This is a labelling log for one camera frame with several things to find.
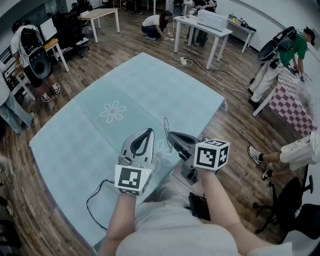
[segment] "black cable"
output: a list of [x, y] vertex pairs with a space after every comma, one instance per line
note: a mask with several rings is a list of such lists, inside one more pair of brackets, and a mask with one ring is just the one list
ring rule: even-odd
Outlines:
[[111, 180], [108, 180], [108, 179], [104, 179], [103, 181], [101, 181], [100, 185], [96, 188], [97, 191], [95, 190], [96, 192], [94, 192], [94, 193], [88, 198], [88, 200], [86, 201], [86, 208], [87, 208], [89, 214], [91, 215], [92, 219], [94, 220], [94, 222], [97, 223], [100, 228], [102, 228], [102, 229], [104, 229], [104, 230], [107, 231], [108, 229], [107, 229], [106, 227], [102, 226], [102, 225], [95, 219], [95, 217], [92, 215], [92, 213], [91, 213], [91, 211], [90, 211], [90, 209], [89, 209], [89, 206], [88, 206], [88, 203], [89, 203], [90, 199], [93, 198], [93, 197], [95, 197], [95, 196], [100, 192], [101, 187], [102, 187], [102, 185], [103, 185], [104, 182], [109, 182], [109, 183], [111, 183], [111, 184], [114, 184], [114, 183], [115, 183], [114, 181], [111, 181]]

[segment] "white pants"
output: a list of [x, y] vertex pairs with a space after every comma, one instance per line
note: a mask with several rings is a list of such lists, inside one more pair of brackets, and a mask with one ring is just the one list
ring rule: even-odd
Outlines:
[[250, 86], [250, 90], [253, 92], [253, 96], [251, 97], [253, 102], [259, 102], [261, 100], [265, 91], [273, 85], [279, 73], [284, 69], [284, 67], [276, 67], [275, 69], [270, 67], [270, 63], [273, 60], [274, 59], [271, 59], [264, 64], [257, 74], [254, 83]]

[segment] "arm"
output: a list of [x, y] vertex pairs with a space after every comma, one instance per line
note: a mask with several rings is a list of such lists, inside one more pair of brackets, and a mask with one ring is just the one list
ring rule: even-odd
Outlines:
[[155, 28], [163, 39], [168, 39], [168, 37], [166, 37], [165, 34], [161, 31], [159, 25], [155, 25]]
[[225, 189], [212, 171], [197, 169], [201, 177], [211, 223], [228, 230], [233, 236], [238, 252], [245, 255], [254, 249], [271, 246], [247, 230], [228, 197]]
[[119, 244], [134, 232], [136, 201], [136, 196], [119, 194], [98, 256], [116, 255]]
[[215, 7], [215, 3], [212, 0], [208, 1], [209, 4], [205, 5], [204, 8], [211, 8], [211, 7]]
[[6, 65], [2, 61], [0, 61], [0, 73], [4, 74], [5, 70], [6, 70]]
[[298, 57], [298, 67], [299, 67], [299, 70], [301, 72], [301, 76], [304, 75], [304, 59], [301, 58], [301, 57]]
[[297, 64], [297, 61], [296, 61], [296, 56], [293, 55], [292, 60], [293, 60], [293, 67], [295, 69], [297, 69], [298, 68], [298, 64]]

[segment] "white box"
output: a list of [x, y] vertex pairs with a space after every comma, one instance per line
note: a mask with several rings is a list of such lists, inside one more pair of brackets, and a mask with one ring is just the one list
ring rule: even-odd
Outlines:
[[114, 186], [120, 193], [142, 196], [151, 178], [152, 169], [115, 165]]
[[214, 30], [223, 31], [227, 26], [228, 16], [222, 16], [208, 10], [199, 10], [197, 23]]
[[197, 143], [193, 166], [217, 171], [227, 164], [229, 148], [229, 142], [216, 138]]

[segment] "jeans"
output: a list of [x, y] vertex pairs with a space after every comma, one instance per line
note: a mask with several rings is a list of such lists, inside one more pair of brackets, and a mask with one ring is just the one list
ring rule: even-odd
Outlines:
[[157, 31], [156, 26], [141, 26], [141, 30], [144, 34], [146, 34], [150, 38], [160, 38], [160, 34]]
[[[187, 39], [189, 39], [190, 30], [191, 30], [191, 27], [189, 27], [188, 34], [186, 35], [186, 38], [187, 38]], [[193, 44], [194, 42], [196, 42], [196, 43], [198, 43], [200, 46], [204, 46], [205, 43], [206, 43], [206, 41], [208, 40], [208, 33], [207, 33], [207, 32], [204, 32], [204, 31], [202, 31], [202, 30], [199, 30], [198, 36], [196, 37], [196, 40], [195, 40], [196, 31], [197, 31], [197, 29], [194, 28], [194, 29], [193, 29], [193, 35], [192, 35], [191, 43]]]
[[16, 101], [15, 96], [10, 92], [9, 97], [0, 106], [0, 116], [11, 126], [16, 134], [22, 133], [23, 129], [17, 121], [16, 115], [27, 125], [30, 126], [33, 116], [27, 113]]

